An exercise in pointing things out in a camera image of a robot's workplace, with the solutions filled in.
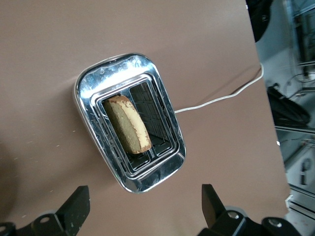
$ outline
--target metal bolt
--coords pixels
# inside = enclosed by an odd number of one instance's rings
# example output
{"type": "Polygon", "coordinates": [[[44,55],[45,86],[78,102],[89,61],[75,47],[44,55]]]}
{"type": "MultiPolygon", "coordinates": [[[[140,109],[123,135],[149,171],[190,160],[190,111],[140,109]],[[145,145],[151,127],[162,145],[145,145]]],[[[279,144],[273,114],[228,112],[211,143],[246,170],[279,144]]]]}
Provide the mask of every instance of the metal bolt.
{"type": "Polygon", "coordinates": [[[229,211],[229,212],[227,213],[227,215],[228,215],[230,218],[235,219],[235,220],[237,220],[238,218],[240,218],[240,216],[239,216],[236,212],[234,212],[234,211],[229,211]]]}
{"type": "Polygon", "coordinates": [[[282,227],[282,224],[277,219],[269,219],[268,222],[274,227],[277,227],[277,228],[282,227]]]}

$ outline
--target power cord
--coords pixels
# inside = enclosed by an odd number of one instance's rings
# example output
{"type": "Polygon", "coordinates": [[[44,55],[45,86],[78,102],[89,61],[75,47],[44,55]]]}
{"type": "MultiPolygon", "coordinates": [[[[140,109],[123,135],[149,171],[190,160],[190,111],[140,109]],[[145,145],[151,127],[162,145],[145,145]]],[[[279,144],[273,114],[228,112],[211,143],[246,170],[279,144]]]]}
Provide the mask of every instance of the power cord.
{"type": "Polygon", "coordinates": [[[180,112],[185,112],[185,111],[190,111],[190,110],[195,110],[195,109],[199,109],[199,108],[202,108],[204,106],[207,106],[211,103],[214,103],[214,102],[218,102],[218,101],[221,101],[221,100],[225,100],[225,99],[228,99],[228,98],[232,98],[232,97],[235,97],[237,95],[239,95],[244,89],[246,89],[247,87],[251,86],[252,84],[256,83],[258,80],[260,80],[263,76],[264,76],[264,66],[263,64],[261,63],[260,64],[261,66],[261,75],[256,78],[256,79],[253,79],[253,80],[249,80],[248,82],[246,82],[244,85],[242,85],[240,88],[236,89],[233,93],[231,93],[230,95],[227,95],[227,96],[224,96],[224,97],[219,97],[219,98],[216,98],[214,100],[211,100],[209,102],[206,102],[206,103],[203,103],[201,105],[198,105],[198,106],[195,106],[195,107],[187,107],[187,108],[183,108],[183,109],[180,109],[180,110],[177,110],[175,111],[175,113],[180,113],[180,112]]]}

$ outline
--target shelf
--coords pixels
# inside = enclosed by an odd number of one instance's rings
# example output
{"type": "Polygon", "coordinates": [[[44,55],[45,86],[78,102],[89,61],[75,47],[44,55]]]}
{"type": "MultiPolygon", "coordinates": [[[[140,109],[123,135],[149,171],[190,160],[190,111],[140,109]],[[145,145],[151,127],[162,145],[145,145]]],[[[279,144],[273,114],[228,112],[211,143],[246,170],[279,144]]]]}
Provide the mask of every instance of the shelf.
{"type": "Polygon", "coordinates": [[[309,128],[309,127],[275,125],[275,128],[276,130],[281,130],[281,131],[298,132],[298,133],[304,133],[304,134],[315,134],[315,128],[309,128]]]}

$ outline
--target chrome toaster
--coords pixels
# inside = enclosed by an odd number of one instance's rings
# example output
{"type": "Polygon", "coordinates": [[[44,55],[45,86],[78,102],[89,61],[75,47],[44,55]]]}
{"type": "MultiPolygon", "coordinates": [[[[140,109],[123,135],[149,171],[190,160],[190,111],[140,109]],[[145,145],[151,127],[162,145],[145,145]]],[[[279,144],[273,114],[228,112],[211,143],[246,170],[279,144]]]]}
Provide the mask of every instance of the chrome toaster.
{"type": "Polygon", "coordinates": [[[182,166],[183,136],[161,77],[146,56],[120,55],[87,68],[75,84],[74,96],[100,153],[127,191],[146,192],[182,166]],[[150,150],[124,151],[103,106],[115,95],[126,96],[135,106],[149,133],[150,150]]]}

